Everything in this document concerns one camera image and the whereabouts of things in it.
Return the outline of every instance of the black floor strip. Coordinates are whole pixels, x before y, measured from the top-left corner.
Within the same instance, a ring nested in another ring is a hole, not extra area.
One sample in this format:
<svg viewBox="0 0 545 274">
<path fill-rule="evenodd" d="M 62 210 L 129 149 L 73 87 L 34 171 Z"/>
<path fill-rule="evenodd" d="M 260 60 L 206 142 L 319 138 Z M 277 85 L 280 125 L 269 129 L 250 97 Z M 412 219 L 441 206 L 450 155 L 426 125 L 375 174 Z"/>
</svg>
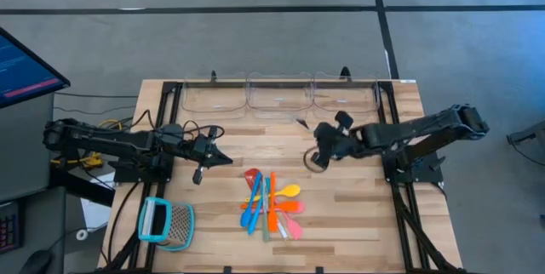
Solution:
<svg viewBox="0 0 545 274">
<path fill-rule="evenodd" d="M 11 15 L 70 15 L 70 14 L 259 14 L 259 13 L 314 13 L 376 11 L 375 6 L 364 5 L 303 5 L 303 6 L 244 6 L 244 7 L 178 7 L 138 9 L 0 9 L 0 14 Z"/>
<path fill-rule="evenodd" d="M 378 23 L 381 26 L 382 43 L 384 44 L 384 49 L 386 50 L 386 59 L 388 63 L 388 70 L 390 71 L 390 78 L 399 79 L 398 63 L 395 61 L 395 54 L 393 53 L 392 36 L 390 35 L 390 29 L 388 27 L 384 1 L 375 0 L 375 3 L 376 12 L 378 13 Z"/>
<path fill-rule="evenodd" d="M 545 11 L 545 5 L 386 6 L 386 12 Z"/>
</svg>

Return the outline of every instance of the keyboard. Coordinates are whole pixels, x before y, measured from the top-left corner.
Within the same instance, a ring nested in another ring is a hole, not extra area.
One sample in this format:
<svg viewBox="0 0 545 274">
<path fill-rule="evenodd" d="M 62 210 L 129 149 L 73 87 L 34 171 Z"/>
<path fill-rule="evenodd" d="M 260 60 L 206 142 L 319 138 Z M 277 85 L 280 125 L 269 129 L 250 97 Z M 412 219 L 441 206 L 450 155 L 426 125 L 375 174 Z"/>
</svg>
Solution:
<svg viewBox="0 0 545 274">
<path fill-rule="evenodd" d="M 0 205 L 0 254 L 22 246 L 20 214 L 20 205 L 17 202 Z"/>
</svg>

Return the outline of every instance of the computer screen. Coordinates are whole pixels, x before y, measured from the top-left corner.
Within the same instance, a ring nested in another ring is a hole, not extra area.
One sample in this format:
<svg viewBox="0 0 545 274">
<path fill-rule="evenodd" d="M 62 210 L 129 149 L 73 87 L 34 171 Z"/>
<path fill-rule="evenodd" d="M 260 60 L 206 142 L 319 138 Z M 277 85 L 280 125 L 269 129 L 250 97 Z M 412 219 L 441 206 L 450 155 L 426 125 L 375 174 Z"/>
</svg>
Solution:
<svg viewBox="0 0 545 274">
<path fill-rule="evenodd" d="M 70 86 L 70 82 L 0 28 L 0 108 Z"/>
</svg>

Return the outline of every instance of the orange spoon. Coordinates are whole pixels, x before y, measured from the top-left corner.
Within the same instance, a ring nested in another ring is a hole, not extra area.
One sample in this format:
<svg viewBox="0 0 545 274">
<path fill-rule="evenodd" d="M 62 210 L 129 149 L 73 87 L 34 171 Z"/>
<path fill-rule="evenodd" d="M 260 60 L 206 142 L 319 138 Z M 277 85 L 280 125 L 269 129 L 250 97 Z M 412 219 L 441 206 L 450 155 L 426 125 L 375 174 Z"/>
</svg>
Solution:
<svg viewBox="0 0 545 274">
<path fill-rule="evenodd" d="M 276 173 L 271 172 L 271 209 L 269 210 L 269 231 L 270 232 L 277 232 L 278 231 L 278 225 L 276 224 L 278 220 L 278 216 L 276 215 L 276 211 L 274 211 L 274 192 L 276 191 Z"/>
<path fill-rule="evenodd" d="M 275 209 L 277 210 L 283 210 L 285 212 L 300 212 L 300 208 L 301 208 L 301 205 L 298 201 L 286 201 L 286 202 L 281 202 L 281 203 L 277 203 L 274 205 Z M 242 204 L 240 205 L 240 208 L 241 209 L 246 209 L 248 208 L 248 204 Z M 257 205 L 252 205 L 252 209 L 255 209 L 257 208 Z"/>
</svg>

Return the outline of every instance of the wooden table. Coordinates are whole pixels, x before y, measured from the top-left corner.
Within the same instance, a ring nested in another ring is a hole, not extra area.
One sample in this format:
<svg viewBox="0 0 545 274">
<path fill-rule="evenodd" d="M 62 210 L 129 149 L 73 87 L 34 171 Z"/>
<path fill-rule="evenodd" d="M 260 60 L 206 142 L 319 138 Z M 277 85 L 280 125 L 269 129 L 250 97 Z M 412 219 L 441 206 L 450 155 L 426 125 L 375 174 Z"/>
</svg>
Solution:
<svg viewBox="0 0 545 274">
<path fill-rule="evenodd" d="M 143 82 L 135 117 L 149 109 L 155 119 L 163 82 Z M 393 86 L 400 121 L 422 117 L 416 83 L 393 81 Z M 192 102 L 197 100 L 195 94 L 188 95 L 184 106 L 211 104 L 215 97 L 218 100 L 237 96 L 227 90 L 203 90 L 197 94 L 198 102 Z M 323 110 L 315 113 L 317 109 L 313 106 L 304 111 L 311 128 L 321 121 L 334 123 L 334 114 L 324 115 Z M 195 234 L 191 247 L 185 251 L 169 253 L 157 249 L 153 271 L 222 272 L 226 265 L 232 266 L 235 272 L 314 272 L 316 266 L 323 266 L 326 272 L 404 271 L 392 193 L 384 180 L 378 156 L 360 160 L 346 158 L 332 162 L 324 173 L 314 174 L 306 171 L 302 163 L 303 152 L 315 145 L 313 135 L 296 124 L 290 114 L 284 118 L 257 117 L 250 108 L 245 108 L 242 116 L 226 113 L 215 120 L 203 120 L 202 115 L 183 109 L 178 114 L 178 123 L 195 119 L 199 125 L 224 127 L 226 134 L 217 140 L 217 145 L 234 164 L 205 170 L 202 184 L 196 186 L 192 183 L 196 164 L 179 158 L 175 160 L 165 198 L 194 206 Z M 376 112 L 355 115 L 355 125 L 370 122 L 378 122 Z M 134 130 L 142 129 L 150 129 L 150 126 L 142 122 L 134 127 Z M 271 235 L 271 242 L 264 243 L 261 218 L 251 237 L 240 227 L 242 210 L 239 205 L 250 195 L 243 172 L 249 168 L 259 168 L 265 174 L 276 172 L 277 188 L 287 184 L 301 186 L 301 194 L 295 199 L 303 201 L 307 208 L 302 214 L 294 214 L 293 218 L 304 229 L 302 239 L 284 241 L 275 233 Z M 116 188 L 103 243 L 105 251 L 114 214 L 131 186 L 123 184 Z M 113 238 L 114 255 L 135 228 L 141 188 L 142 185 L 136 188 L 120 214 Z M 415 184 L 415 189 L 424 231 L 450 263 L 462 266 L 445 197 L 429 184 Z M 410 240 L 415 266 L 419 266 L 412 232 Z M 146 244 L 143 243 L 138 266 L 144 265 L 145 253 Z"/>
</svg>

